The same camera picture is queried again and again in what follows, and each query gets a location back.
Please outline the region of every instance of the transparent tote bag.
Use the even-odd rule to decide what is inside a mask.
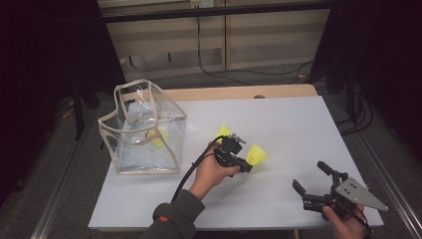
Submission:
[[[115,110],[99,119],[118,174],[178,173],[186,113],[160,87],[138,80],[114,89]]]

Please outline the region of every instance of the electrical wire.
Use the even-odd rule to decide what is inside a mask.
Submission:
[[[354,212],[350,211],[347,207],[345,207],[343,204],[341,204],[340,202],[338,202],[337,205],[339,205],[343,210],[345,210],[348,214],[350,214],[357,222],[359,222],[360,224],[362,224],[362,226],[365,227],[365,229],[366,229],[365,239],[372,238],[373,230],[372,230],[372,228],[370,228],[369,223],[366,219],[366,216],[365,216],[365,214],[363,214],[363,211],[360,210],[360,208],[358,208],[357,206],[355,207],[362,214],[363,220],[360,217],[358,217]]]
[[[339,126],[343,125],[344,123],[346,123],[346,122],[348,122],[348,121],[355,120],[355,119],[357,119],[357,118],[359,118],[359,117],[360,117],[360,114],[361,114],[362,112],[363,112],[363,104],[359,104],[359,108],[357,109],[357,112],[355,112],[355,113],[353,114],[353,116],[351,116],[351,117],[349,117],[349,118],[347,118],[347,119],[343,119],[343,120],[340,120],[340,121],[336,121],[336,122],[335,122],[335,125],[336,125],[337,127],[339,127]]]
[[[372,105],[371,105],[369,99],[367,98],[367,96],[365,96],[365,98],[366,98],[366,104],[368,105],[368,109],[369,109],[369,122],[365,126],[361,126],[364,123],[364,121],[365,121],[366,114],[365,114],[365,110],[364,110],[364,107],[363,107],[363,102],[360,102],[362,104],[362,108],[363,108],[363,117],[362,117],[362,119],[355,126],[353,126],[353,127],[349,128],[349,129],[343,131],[341,133],[342,136],[345,136],[345,135],[348,135],[348,134],[351,134],[351,133],[354,133],[354,132],[365,130],[365,129],[369,128],[372,125],[372,123],[373,123]]]
[[[252,86],[252,85],[250,85],[248,83],[245,83],[245,82],[242,82],[242,81],[233,79],[233,78],[229,78],[229,77],[225,77],[225,76],[217,76],[217,75],[226,74],[226,73],[251,73],[251,74],[260,74],[260,75],[268,75],[268,76],[282,76],[282,75],[287,75],[287,74],[291,74],[291,73],[294,73],[294,72],[298,72],[298,74],[299,74],[299,71],[301,70],[301,68],[303,68],[304,66],[306,66],[306,65],[308,65],[308,64],[310,64],[310,63],[312,63],[314,61],[314,59],[312,59],[310,61],[307,61],[307,62],[301,64],[300,66],[298,66],[297,68],[295,68],[295,69],[293,69],[291,71],[287,71],[287,72],[283,72],[283,73],[266,73],[266,72],[258,72],[258,71],[251,71],[251,70],[226,70],[226,71],[219,71],[219,72],[209,73],[209,72],[207,72],[204,69],[204,67],[202,65],[201,40],[200,40],[201,23],[200,23],[199,17],[196,18],[196,22],[197,22],[197,28],[198,28],[198,31],[197,31],[197,33],[198,33],[198,35],[197,35],[197,42],[198,42],[198,65],[199,65],[199,68],[201,69],[201,71],[204,74],[206,74],[206,75],[208,75],[210,77],[227,79],[227,80],[230,80],[230,81],[233,81],[233,82],[242,84],[242,85]],[[293,84],[297,80],[298,80],[298,78],[296,78],[293,82],[289,83],[289,85],[290,84]]]
[[[183,185],[185,184],[189,176],[192,174],[192,172],[195,170],[195,168],[202,162],[202,160],[204,160],[205,157],[214,154],[214,153],[210,153],[210,154],[205,155],[205,153],[217,142],[217,140],[223,137],[225,136],[220,135],[214,138],[214,140],[212,140],[208,144],[208,146],[205,148],[205,150],[201,153],[198,159],[196,159],[196,161],[192,163],[189,170],[186,172],[186,174],[183,176],[182,180],[180,181],[179,185],[177,186],[176,191],[174,192],[173,198],[171,199],[171,202],[174,202],[174,200],[176,200],[177,195],[179,195],[179,192],[182,189]]]

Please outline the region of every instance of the white table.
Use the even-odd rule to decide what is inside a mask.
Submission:
[[[331,177],[317,168],[322,160],[348,172],[362,185],[358,172],[321,97],[261,100],[179,102],[188,114],[181,173],[174,175],[117,175],[108,169],[90,228],[103,231],[143,230],[152,211],[169,202],[183,177],[222,124],[247,144],[255,143],[269,159],[251,173],[226,178],[203,200],[206,209],[195,221],[198,230],[292,229],[328,226],[319,213],[303,210],[292,188],[296,179],[309,194],[329,193]],[[185,183],[191,185],[194,174]],[[379,213],[365,208],[372,226],[383,225]]]

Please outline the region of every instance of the person's hand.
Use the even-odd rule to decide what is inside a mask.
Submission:
[[[229,175],[236,174],[240,167],[222,167],[218,164],[214,156],[216,143],[205,153],[204,160],[196,168],[195,181],[189,191],[199,200],[202,200],[211,188],[220,184],[220,182]]]
[[[363,212],[363,206],[357,205]],[[332,223],[332,234],[334,239],[362,239],[365,235],[365,229],[354,217],[341,220],[332,208],[325,206],[322,208],[323,213]],[[354,209],[353,213],[360,219],[363,218],[362,213],[358,209]]]

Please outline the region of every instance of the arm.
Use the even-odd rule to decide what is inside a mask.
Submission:
[[[363,206],[357,205],[360,209],[354,209],[354,214],[356,214],[360,219],[363,215]],[[325,206],[322,209],[325,216],[332,224],[332,235],[334,239],[362,239],[365,235],[365,230],[362,224],[360,224],[353,217],[343,218],[341,220],[337,214],[328,206]]]
[[[196,168],[190,189],[182,189],[173,203],[158,205],[152,216],[154,222],[139,239],[192,238],[195,235],[193,222],[205,209],[201,200],[226,176],[239,171],[239,166],[220,166],[214,157],[214,148],[212,146],[206,152],[208,156]]]

